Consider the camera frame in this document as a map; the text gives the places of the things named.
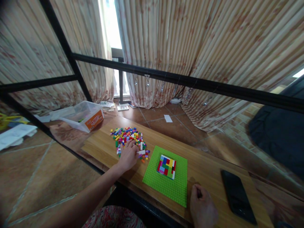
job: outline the yellow toy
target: yellow toy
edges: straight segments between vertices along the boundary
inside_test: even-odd
[[[10,122],[22,123],[22,124],[28,123],[27,121],[24,121],[24,117],[22,116],[8,117],[7,115],[0,113],[0,130],[6,129]]]

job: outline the smartphone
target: smartphone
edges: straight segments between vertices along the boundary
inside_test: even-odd
[[[222,170],[221,174],[231,211],[247,222],[257,225],[241,179],[226,170]]]

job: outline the curtain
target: curtain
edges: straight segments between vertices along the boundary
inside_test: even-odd
[[[116,8],[130,64],[263,91],[303,68],[301,0],[116,0]],[[175,95],[169,83],[161,92],[161,82],[150,79],[146,89],[146,81],[129,74],[131,99],[138,106],[162,107]],[[207,132],[250,104],[192,88],[181,98],[193,124]]]
[[[51,1],[73,52],[111,60],[103,2]],[[0,20],[0,83],[71,75],[73,71],[38,0],[8,1]],[[113,69],[77,62],[94,102],[113,100]],[[13,93],[34,113],[86,100],[77,81]],[[11,113],[3,104],[0,112]]]

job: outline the patterned skirt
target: patterned skirt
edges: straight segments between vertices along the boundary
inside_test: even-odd
[[[82,228],[145,227],[132,211],[120,206],[106,206],[94,212]]]

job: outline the wooden table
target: wooden table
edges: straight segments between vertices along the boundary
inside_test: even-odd
[[[157,145],[188,160],[187,208],[184,208],[142,182],[149,160],[146,161],[145,164],[138,161],[131,170],[123,175],[123,178],[127,181],[145,191],[176,214],[187,221],[192,222],[189,206],[191,187],[193,183],[198,182],[208,190],[218,209],[218,227],[254,227],[231,212],[227,203],[227,197],[220,174],[220,170],[224,169],[241,178],[258,226],[273,227],[266,209],[260,200],[260,195],[246,170],[207,153],[202,153],[196,148],[160,134],[138,123],[117,116],[113,118],[110,123],[106,124],[89,137],[85,141],[85,145],[82,149],[107,167],[112,167],[118,162],[118,156],[116,154],[115,140],[110,136],[110,130],[121,127],[136,127],[139,132],[142,132],[143,138],[147,144],[147,149],[149,149],[151,153],[153,153],[154,147]]]

